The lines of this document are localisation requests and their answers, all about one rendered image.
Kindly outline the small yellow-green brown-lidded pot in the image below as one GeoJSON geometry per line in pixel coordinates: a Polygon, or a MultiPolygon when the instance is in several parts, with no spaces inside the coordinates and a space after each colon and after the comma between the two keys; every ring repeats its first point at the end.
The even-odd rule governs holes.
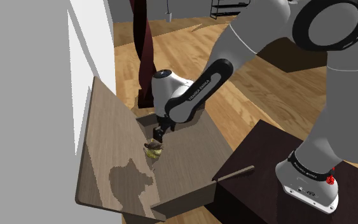
{"type": "Polygon", "coordinates": [[[162,154],[163,144],[155,139],[149,143],[144,143],[145,153],[149,158],[158,159],[162,154]]]}

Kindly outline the dark brown robot stand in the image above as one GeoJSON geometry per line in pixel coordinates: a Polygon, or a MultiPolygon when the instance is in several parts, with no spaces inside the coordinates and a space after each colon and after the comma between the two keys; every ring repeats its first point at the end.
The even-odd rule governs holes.
{"type": "Polygon", "coordinates": [[[214,201],[206,208],[222,224],[358,224],[358,168],[335,167],[339,202],[325,214],[288,195],[275,166],[301,140],[259,120],[214,176],[214,201]]]}

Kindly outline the brown wooden table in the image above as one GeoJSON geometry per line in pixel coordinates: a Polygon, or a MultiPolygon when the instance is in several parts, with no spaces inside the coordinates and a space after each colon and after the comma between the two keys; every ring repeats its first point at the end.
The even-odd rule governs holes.
{"type": "Polygon", "coordinates": [[[75,200],[154,224],[210,204],[217,172],[233,153],[206,110],[163,137],[161,156],[145,154],[158,122],[136,117],[99,79],[92,94],[75,200]]]}

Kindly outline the dark red curtain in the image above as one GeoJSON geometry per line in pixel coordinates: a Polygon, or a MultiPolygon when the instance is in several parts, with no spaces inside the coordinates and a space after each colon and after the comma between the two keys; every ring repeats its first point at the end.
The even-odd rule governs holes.
{"type": "Polygon", "coordinates": [[[152,108],[151,79],[156,73],[153,39],[147,18],[146,0],[129,0],[133,12],[133,36],[135,50],[140,60],[138,108],[152,108]]]}

